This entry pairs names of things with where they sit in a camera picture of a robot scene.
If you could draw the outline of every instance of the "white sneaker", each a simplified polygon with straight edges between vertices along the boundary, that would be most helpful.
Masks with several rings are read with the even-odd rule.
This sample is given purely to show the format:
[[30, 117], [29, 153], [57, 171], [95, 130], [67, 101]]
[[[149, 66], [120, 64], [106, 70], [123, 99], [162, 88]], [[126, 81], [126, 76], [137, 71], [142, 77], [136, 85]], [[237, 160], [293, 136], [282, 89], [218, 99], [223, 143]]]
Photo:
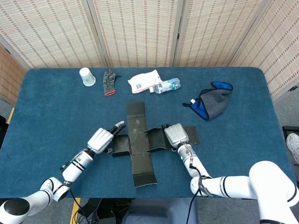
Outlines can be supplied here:
[[286, 145], [294, 156], [294, 159], [299, 163], [299, 136], [295, 133], [291, 133], [286, 138]]

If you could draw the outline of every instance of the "blue tablecloth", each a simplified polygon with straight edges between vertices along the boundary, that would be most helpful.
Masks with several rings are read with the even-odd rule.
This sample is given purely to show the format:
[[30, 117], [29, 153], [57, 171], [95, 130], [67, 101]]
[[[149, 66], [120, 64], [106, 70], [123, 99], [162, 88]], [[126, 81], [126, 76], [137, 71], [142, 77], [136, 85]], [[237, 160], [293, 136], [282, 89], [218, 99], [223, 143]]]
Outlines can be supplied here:
[[[153, 68], [113, 69], [116, 94], [105, 97], [104, 68], [94, 68], [92, 87], [79, 69], [32, 69], [22, 83], [14, 115], [0, 150], [0, 197], [23, 197], [39, 190], [73, 158], [99, 128], [126, 120], [126, 103], [145, 101], [147, 127], [195, 125], [194, 151], [212, 177], [248, 175], [261, 160], [278, 164], [295, 181], [263, 72], [257, 68], [157, 68], [163, 80], [178, 77], [182, 87], [162, 94], [132, 94], [127, 80]], [[226, 110], [205, 121], [183, 102], [210, 82], [231, 83]], [[100, 154], [74, 183], [78, 197], [192, 197], [191, 177], [177, 153], [152, 153], [157, 184], [135, 189], [129, 156]]]

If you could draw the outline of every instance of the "water bottle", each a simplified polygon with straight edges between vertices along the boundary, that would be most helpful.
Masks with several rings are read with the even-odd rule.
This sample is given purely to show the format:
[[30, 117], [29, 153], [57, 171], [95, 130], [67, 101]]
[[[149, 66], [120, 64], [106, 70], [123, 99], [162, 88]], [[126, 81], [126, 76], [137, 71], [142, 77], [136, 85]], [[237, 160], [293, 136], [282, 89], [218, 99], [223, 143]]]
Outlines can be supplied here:
[[149, 88], [150, 92], [162, 93], [170, 90], [176, 90], [181, 87], [180, 80], [178, 78], [172, 78], [170, 80], [157, 83]]

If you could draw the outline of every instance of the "woven screen panel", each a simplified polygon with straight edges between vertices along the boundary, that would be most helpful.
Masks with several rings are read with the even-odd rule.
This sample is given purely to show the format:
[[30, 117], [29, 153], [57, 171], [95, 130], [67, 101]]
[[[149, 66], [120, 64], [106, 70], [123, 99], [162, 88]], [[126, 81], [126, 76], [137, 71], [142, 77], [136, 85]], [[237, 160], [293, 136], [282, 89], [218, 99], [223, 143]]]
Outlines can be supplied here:
[[191, 0], [176, 66], [228, 66], [263, 0]]
[[179, 0], [93, 0], [112, 67], [168, 67]]
[[31, 68], [103, 67], [80, 0], [0, 4], [0, 35]]
[[299, 0], [274, 0], [232, 66], [258, 67], [272, 96], [299, 79]]
[[25, 73], [26, 70], [0, 46], [0, 97], [11, 105], [17, 101]]

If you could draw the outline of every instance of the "robotic hand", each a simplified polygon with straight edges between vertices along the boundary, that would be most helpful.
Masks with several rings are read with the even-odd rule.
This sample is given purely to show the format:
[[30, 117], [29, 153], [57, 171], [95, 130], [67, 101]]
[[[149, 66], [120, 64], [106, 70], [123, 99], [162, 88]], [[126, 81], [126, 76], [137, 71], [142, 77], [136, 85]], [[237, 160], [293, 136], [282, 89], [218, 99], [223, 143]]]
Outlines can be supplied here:
[[290, 207], [299, 201], [296, 185], [273, 162], [254, 164], [248, 176], [212, 178], [195, 154], [181, 124], [166, 125], [165, 134], [178, 149], [188, 173], [192, 177], [191, 191], [196, 196], [214, 196], [257, 199], [261, 224], [298, 224]]
[[93, 161], [95, 154], [105, 151], [114, 136], [125, 127], [124, 121], [113, 126], [109, 131], [99, 128], [87, 143], [88, 149], [79, 152], [71, 161], [62, 166], [64, 183], [51, 177], [45, 180], [38, 192], [24, 198], [14, 198], [0, 206], [0, 224], [20, 224], [26, 217], [35, 215], [52, 203], [67, 195], [72, 183]]

